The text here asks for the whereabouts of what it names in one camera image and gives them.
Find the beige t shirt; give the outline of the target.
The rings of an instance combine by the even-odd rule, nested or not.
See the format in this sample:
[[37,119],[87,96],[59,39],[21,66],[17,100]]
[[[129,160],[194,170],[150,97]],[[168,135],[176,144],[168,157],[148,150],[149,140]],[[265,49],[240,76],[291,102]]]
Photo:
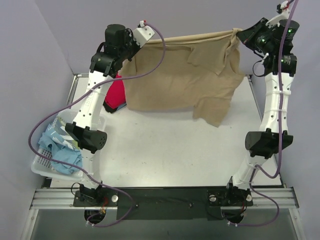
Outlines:
[[134,111],[193,109],[218,127],[227,115],[240,71],[238,29],[149,41],[120,70]]

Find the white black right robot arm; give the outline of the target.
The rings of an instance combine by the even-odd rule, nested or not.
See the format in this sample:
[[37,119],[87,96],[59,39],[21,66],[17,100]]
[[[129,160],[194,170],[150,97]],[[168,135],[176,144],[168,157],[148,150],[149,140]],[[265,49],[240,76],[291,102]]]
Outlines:
[[292,41],[299,27],[298,22],[287,18],[278,21],[262,18],[236,34],[248,49],[261,57],[266,94],[259,130],[246,134],[248,154],[223,192],[223,199],[229,205],[247,198],[258,166],[293,143],[294,137],[288,133],[287,112],[297,69],[297,57],[291,52]]

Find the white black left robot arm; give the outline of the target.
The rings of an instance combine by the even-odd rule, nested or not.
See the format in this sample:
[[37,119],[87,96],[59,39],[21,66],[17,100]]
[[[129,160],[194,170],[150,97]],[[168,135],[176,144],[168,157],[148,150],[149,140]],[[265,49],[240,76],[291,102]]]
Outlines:
[[123,62],[131,60],[154,34],[154,30],[144,21],[135,30],[121,24],[107,26],[105,40],[91,58],[84,101],[72,122],[65,125],[66,132],[80,148],[83,174],[79,188],[91,206],[98,206],[103,200],[100,163],[96,153],[107,142],[107,133],[98,129],[108,92],[105,84],[116,79]]

